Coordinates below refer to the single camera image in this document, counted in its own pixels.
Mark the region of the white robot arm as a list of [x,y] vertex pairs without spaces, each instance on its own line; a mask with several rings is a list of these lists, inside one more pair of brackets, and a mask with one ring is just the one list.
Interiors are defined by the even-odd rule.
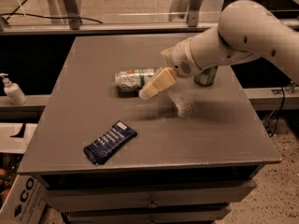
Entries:
[[299,32],[251,0],[237,0],[220,14],[218,25],[162,51],[167,67],[146,82],[143,100],[173,86],[179,77],[199,75],[208,68],[265,58],[293,82],[299,82]]

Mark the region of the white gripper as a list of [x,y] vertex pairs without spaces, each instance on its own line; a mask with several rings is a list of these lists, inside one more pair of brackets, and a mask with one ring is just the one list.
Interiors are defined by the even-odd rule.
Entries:
[[139,91],[138,95],[141,99],[148,100],[170,88],[176,83],[178,76],[188,78],[203,72],[203,69],[193,59],[191,41],[190,38],[187,38],[178,42],[174,47],[161,52],[167,65],[170,67],[159,68],[154,73]]

